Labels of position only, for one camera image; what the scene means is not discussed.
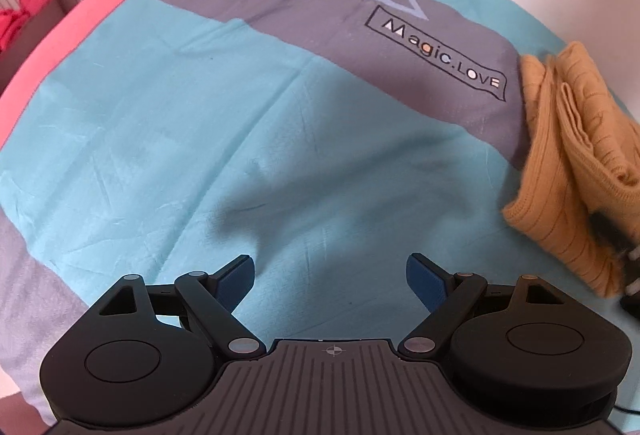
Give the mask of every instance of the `pink bed frame edge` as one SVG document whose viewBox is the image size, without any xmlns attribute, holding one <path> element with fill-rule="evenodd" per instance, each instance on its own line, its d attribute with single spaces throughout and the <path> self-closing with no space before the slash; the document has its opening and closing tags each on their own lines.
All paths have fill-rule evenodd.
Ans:
<svg viewBox="0 0 640 435">
<path fill-rule="evenodd" d="M 35 48 L 0 97 L 0 149 L 40 83 L 124 0 L 83 0 Z"/>
</svg>

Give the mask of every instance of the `crosshair marking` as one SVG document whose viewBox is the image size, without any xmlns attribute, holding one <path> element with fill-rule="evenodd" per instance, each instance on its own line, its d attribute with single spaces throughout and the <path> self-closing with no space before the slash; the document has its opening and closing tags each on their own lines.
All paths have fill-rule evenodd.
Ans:
<svg viewBox="0 0 640 435">
<path fill-rule="evenodd" d="M 325 352 L 329 355 L 333 355 L 334 357 L 336 355 L 340 355 L 342 352 L 344 352 L 343 349 L 341 349 L 340 347 L 336 347 L 335 345 L 332 347 L 329 347 L 328 349 L 325 350 Z"/>
</svg>

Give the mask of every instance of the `metal pivot screw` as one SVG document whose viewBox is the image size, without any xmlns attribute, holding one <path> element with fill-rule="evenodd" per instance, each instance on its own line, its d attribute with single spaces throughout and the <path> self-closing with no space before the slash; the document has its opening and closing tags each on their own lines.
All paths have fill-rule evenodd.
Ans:
<svg viewBox="0 0 640 435">
<path fill-rule="evenodd" d="M 436 343 L 429 338 L 409 338 L 404 342 L 404 347 L 415 354 L 426 354 L 436 347 Z"/>
<path fill-rule="evenodd" d="M 229 343 L 229 350 L 236 354 L 251 354 L 260 348 L 260 343 L 252 338 L 237 338 Z"/>
</svg>

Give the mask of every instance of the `black object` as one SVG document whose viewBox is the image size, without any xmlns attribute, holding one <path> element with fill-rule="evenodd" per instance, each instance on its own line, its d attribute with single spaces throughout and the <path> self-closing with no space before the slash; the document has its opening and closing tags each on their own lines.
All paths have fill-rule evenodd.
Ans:
<svg viewBox="0 0 640 435">
<path fill-rule="evenodd" d="M 397 350 L 281 339 L 268 353 L 231 315 L 248 256 L 174 285 L 127 275 L 44 358 L 49 435 L 620 433 L 606 419 L 631 344 L 616 326 L 534 276 L 489 285 L 420 254 L 406 275 L 431 314 Z"/>
<path fill-rule="evenodd" d="M 595 238 L 609 244 L 622 264 L 625 294 L 620 298 L 620 307 L 640 320 L 640 261 L 630 258 L 637 245 L 602 212 L 591 214 L 589 222 Z"/>
<path fill-rule="evenodd" d="M 631 408 L 625 408 L 624 406 L 620 406 L 618 404 L 614 404 L 613 405 L 613 409 L 616 409 L 618 411 L 621 411 L 622 413 L 626 413 L 626 414 L 629 414 L 629 415 L 640 415 L 640 411 L 634 410 L 634 409 L 631 409 Z"/>
</svg>

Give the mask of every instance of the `gray stripe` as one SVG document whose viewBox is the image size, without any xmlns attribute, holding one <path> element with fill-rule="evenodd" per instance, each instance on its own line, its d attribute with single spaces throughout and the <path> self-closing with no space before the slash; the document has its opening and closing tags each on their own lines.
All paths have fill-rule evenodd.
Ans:
<svg viewBox="0 0 640 435">
<path fill-rule="evenodd" d="M 408 107 L 458 124 L 521 168 L 529 148 L 518 53 L 499 34 L 434 0 L 162 0 L 204 17 L 244 20 L 261 33 L 309 50 L 378 87 Z M 367 27 L 379 4 L 474 63 L 500 72 L 495 97 L 424 61 Z M 428 19 L 410 14 L 421 8 Z"/>
<path fill-rule="evenodd" d="M 47 424 L 55 418 L 40 388 L 40 364 L 86 309 L 56 274 L 29 255 L 0 208 L 0 367 Z"/>
</svg>

